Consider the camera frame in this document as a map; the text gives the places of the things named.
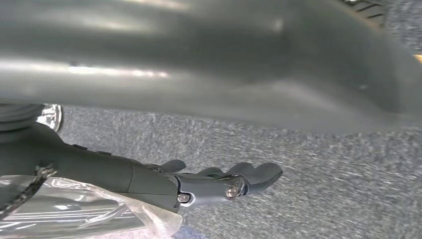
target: gray carpet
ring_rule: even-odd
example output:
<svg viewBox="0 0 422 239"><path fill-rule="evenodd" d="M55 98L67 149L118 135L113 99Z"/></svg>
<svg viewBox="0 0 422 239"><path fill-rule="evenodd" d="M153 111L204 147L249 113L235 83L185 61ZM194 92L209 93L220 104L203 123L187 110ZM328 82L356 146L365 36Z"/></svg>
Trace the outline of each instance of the gray carpet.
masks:
<svg viewBox="0 0 422 239"><path fill-rule="evenodd" d="M422 52L422 1L388 1L387 29ZM422 238L422 129L334 136L175 115L65 107L68 143L188 170L277 162L264 194L189 209L211 239ZM184 233L184 239L192 239Z"/></svg>

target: metal bolt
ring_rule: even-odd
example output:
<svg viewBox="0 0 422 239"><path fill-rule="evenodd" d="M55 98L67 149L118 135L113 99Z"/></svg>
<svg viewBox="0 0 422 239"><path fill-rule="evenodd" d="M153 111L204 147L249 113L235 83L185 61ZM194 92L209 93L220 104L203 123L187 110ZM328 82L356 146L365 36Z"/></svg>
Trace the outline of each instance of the metal bolt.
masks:
<svg viewBox="0 0 422 239"><path fill-rule="evenodd" d="M190 199L191 199L191 196L189 196L188 194L181 193L177 195L177 201L179 203L187 203L189 202Z"/></svg>
<svg viewBox="0 0 422 239"><path fill-rule="evenodd" d="M234 186L230 186L225 192L225 195L230 199L237 197L237 194L239 194L239 190L237 187Z"/></svg>

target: robotic hand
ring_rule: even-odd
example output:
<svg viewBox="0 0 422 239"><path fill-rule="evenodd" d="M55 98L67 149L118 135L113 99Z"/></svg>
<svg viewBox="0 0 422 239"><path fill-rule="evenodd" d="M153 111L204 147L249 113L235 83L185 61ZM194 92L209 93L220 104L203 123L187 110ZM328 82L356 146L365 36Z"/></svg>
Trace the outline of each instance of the robotic hand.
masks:
<svg viewBox="0 0 422 239"><path fill-rule="evenodd" d="M163 174L178 186L177 201L182 207L221 203L261 192L283 174L283 170L275 163L265 163L255 168L243 162L225 173L212 167L197 174L176 173L186 167L180 160L172 160L161 166L144 166Z"/></svg>
<svg viewBox="0 0 422 239"><path fill-rule="evenodd" d="M0 176L33 175L36 167L51 167L54 177L90 183L129 198L177 213L180 207L208 205L265 190L283 174L274 163L256 168L243 162L227 172L207 168L197 174L178 173L186 165L163 165L93 152L64 143L51 123L36 123L41 105L0 105ZM0 205L12 200L0 194Z"/></svg>

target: black cable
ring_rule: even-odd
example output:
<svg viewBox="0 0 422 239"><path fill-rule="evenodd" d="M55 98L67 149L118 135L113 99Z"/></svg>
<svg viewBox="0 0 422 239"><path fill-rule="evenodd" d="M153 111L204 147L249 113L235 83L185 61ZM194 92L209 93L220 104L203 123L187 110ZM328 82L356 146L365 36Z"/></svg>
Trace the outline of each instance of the black cable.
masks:
<svg viewBox="0 0 422 239"><path fill-rule="evenodd" d="M56 171L51 164L47 167L37 167L35 170L35 178L29 186L0 209L0 221L31 199L38 192L44 182L55 173Z"/></svg>

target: clear plastic wrap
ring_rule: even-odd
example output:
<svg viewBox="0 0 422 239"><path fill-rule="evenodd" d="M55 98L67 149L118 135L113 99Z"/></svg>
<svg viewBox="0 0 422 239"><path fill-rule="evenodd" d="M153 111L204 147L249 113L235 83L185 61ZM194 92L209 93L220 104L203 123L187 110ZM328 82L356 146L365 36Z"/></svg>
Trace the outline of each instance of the clear plastic wrap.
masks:
<svg viewBox="0 0 422 239"><path fill-rule="evenodd" d="M32 176L0 177L0 195L17 195ZM37 194L0 222L0 239L162 239L177 232L178 214L109 192L92 184L49 178Z"/></svg>

